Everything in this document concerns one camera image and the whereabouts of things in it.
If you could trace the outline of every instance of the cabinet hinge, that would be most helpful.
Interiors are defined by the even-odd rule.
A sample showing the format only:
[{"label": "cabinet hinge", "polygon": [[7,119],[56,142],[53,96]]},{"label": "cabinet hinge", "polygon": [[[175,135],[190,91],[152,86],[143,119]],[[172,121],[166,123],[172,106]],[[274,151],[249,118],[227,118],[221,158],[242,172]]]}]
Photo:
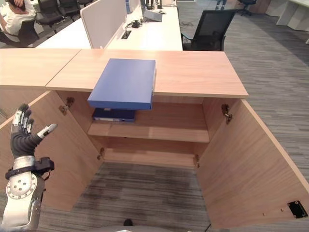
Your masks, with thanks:
[{"label": "cabinet hinge", "polygon": [[97,156],[97,159],[100,160],[101,158],[104,160],[105,149],[102,147],[100,150],[100,154]]},{"label": "cabinet hinge", "polygon": [[300,203],[300,201],[289,202],[288,207],[290,208],[295,218],[308,217],[308,214],[305,211],[305,208],[303,207],[303,205]]},{"label": "cabinet hinge", "polygon": [[229,124],[233,118],[233,115],[229,113],[230,107],[228,104],[222,104],[222,114],[226,117],[226,123]]},{"label": "cabinet hinge", "polygon": [[60,112],[63,115],[67,115],[67,110],[73,105],[74,102],[75,102],[75,98],[68,97],[66,105],[65,106],[63,106],[63,105],[59,106]]},{"label": "cabinet hinge", "polygon": [[195,158],[194,158],[194,164],[197,168],[199,168],[199,157],[198,155],[195,155]]}]

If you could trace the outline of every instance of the open cabinet door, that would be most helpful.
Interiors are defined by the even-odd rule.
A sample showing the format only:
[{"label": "open cabinet door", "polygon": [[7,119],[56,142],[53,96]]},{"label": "open cabinet door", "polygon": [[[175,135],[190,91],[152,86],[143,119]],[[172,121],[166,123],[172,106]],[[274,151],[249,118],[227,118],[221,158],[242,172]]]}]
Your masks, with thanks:
[{"label": "open cabinet door", "polygon": [[[97,160],[99,153],[71,112],[67,111],[63,115],[59,111],[59,106],[64,105],[64,102],[56,92],[47,91],[29,105],[35,132],[51,123],[58,124],[58,128],[35,151],[36,159],[50,157],[55,162],[55,170],[45,182],[47,191],[43,204],[55,209],[71,210],[102,163]],[[0,188],[3,191],[7,184],[4,174],[13,165],[11,121],[0,125]]]},{"label": "open cabinet door", "polygon": [[245,100],[230,109],[199,161],[199,180],[214,228],[294,219],[289,202],[309,213],[309,184]]}]

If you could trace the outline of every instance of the laptop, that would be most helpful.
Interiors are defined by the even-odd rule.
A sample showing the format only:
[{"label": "laptop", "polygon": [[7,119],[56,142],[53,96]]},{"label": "laptop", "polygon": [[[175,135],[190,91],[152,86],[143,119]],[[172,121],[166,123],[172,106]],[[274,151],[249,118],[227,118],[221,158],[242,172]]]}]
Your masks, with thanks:
[{"label": "laptop", "polygon": [[146,8],[145,0],[140,0],[140,7],[144,18],[155,22],[162,22],[162,14],[148,11]]}]

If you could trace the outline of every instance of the robotic hand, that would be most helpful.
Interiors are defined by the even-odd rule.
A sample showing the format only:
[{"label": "robotic hand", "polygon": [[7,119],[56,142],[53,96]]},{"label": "robotic hand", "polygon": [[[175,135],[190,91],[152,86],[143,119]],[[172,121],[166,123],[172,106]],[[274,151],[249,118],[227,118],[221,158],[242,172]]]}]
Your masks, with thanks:
[{"label": "robotic hand", "polygon": [[29,231],[38,227],[44,182],[49,177],[43,179],[42,175],[54,169],[54,162],[47,157],[35,161],[34,150],[57,124],[51,124],[32,135],[34,120],[29,119],[30,114],[28,105],[23,104],[13,119],[11,151],[14,165],[5,175],[9,180],[6,187],[8,202],[0,231]]}]

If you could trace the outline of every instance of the office chair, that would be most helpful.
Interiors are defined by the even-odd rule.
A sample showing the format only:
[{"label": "office chair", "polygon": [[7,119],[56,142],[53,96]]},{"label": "office chair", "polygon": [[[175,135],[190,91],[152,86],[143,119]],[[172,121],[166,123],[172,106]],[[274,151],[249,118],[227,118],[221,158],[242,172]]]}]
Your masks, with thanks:
[{"label": "office chair", "polygon": [[241,11],[241,16],[243,16],[243,14],[247,14],[247,15],[252,15],[252,13],[250,11],[248,11],[248,7],[250,5],[254,5],[256,4],[257,0],[238,0],[240,3],[244,4],[244,7],[241,10],[238,10],[239,12]]},{"label": "office chair", "polygon": [[190,43],[183,43],[183,50],[188,51],[223,51],[225,33],[237,10],[204,10],[199,20],[194,37],[182,32],[183,38]]},{"label": "office chair", "polygon": [[54,24],[60,23],[64,16],[58,8],[57,0],[38,0],[40,12],[37,12],[37,23],[48,25],[50,28]]},{"label": "office chair", "polygon": [[81,10],[77,0],[59,0],[60,11],[64,17],[70,17],[74,22],[73,16],[79,15]]},{"label": "office chair", "polygon": [[18,35],[9,34],[10,36],[18,38],[19,42],[14,42],[8,39],[7,42],[5,43],[10,46],[21,48],[21,47],[28,47],[30,44],[37,41],[39,39],[39,36],[34,29],[34,22],[35,19],[23,21],[21,24],[21,28],[18,32]]},{"label": "office chair", "polygon": [[92,3],[93,2],[93,0],[79,0],[79,4],[80,5],[83,5],[84,7],[86,7],[87,6],[87,4],[90,4],[90,3]]}]

